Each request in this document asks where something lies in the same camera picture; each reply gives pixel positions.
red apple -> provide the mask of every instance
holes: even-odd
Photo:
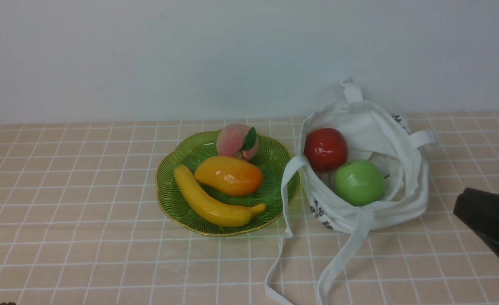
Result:
[[[304,155],[313,170],[329,172],[347,162],[349,151],[342,133],[333,128],[321,128],[306,136]]]

green glass plate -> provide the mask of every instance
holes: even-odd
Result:
[[[176,150],[166,156],[157,168],[157,199],[162,211],[177,224],[194,232],[208,236],[233,236],[263,228],[282,215],[281,179],[286,164],[290,161],[289,151],[278,141],[257,135],[259,152],[251,159],[264,176],[260,189],[246,197],[230,197],[216,189],[201,185],[213,198],[231,205],[254,206],[266,203],[266,210],[255,216],[251,222],[241,227],[222,227],[211,224],[197,215],[187,204],[174,181],[174,167],[186,165],[195,173],[197,167],[211,156],[217,156],[216,139],[218,131],[197,133],[185,139]],[[292,177],[288,185],[289,203],[298,191],[300,177],[298,173]]]

table surface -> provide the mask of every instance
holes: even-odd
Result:
[[[499,112],[408,114],[434,129],[427,212],[371,232],[337,278],[333,305],[499,304],[499,260],[452,213],[464,187],[499,193]],[[263,281],[284,221],[228,238],[179,226],[155,176],[181,139],[255,126],[294,154],[303,119],[0,126],[0,303],[266,305]],[[348,235],[315,220],[298,193],[294,237],[273,288],[297,305]]]

bag strap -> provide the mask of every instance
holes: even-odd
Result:
[[[292,158],[287,164],[284,175],[281,181],[281,199],[283,201],[283,213],[285,218],[286,229],[279,240],[279,253],[276,261],[268,271],[265,279],[265,293],[267,297],[273,299],[274,301],[280,303],[281,305],[293,305],[290,301],[282,297],[278,292],[270,287],[271,278],[278,268],[278,263],[281,259],[281,254],[284,247],[284,239],[292,238],[292,230],[289,224],[289,201],[287,193],[287,185],[290,179],[296,174],[296,172],[303,166],[309,166],[308,162],[302,156],[296,156]],[[323,273],[319,278],[317,283],[317,300],[319,305],[326,305],[328,303],[328,292],[337,278],[337,276],[344,270],[346,264],[349,262],[351,257],[360,249],[366,236],[369,233],[371,224],[373,222],[373,210],[357,207],[356,214],[356,224],[347,243],[342,247],[342,250],[336,255],[332,262],[325,268]]]
[[[429,153],[436,148],[437,136],[433,130],[425,129],[408,136],[412,151],[421,148],[422,153]]]
[[[348,78],[340,83],[344,88],[344,95],[348,103],[362,102],[362,91],[353,83],[353,78]]]

white tote bag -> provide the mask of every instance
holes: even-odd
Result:
[[[284,239],[292,237],[287,184],[296,172],[300,173],[301,185],[315,218],[329,229],[350,234],[347,243],[317,282],[319,305],[328,304],[328,291],[333,281],[360,249],[370,230],[411,220],[427,208],[429,167],[421,151],[435,147],[437,140],[433,131],[410,133],[381,107],[363,100],[360,88],[352,83],[352,79],[344,81],[342,87],[347,101],[320,108],[306,118],[300,132],[297,155],[284,170],[281,197],[287,228],[280,237],[278,258],[265,280],[266,295],[282,305],[292,303],[271,289],[270,280],[281,259]],[[306,135],[319,128],[335,128],[343,134],[349,149],[348,162],[370,160],[381,170],[386,190],[379,201],[354,207],[330,189],[333,174],[318,176],[312,170],[303,150]]]

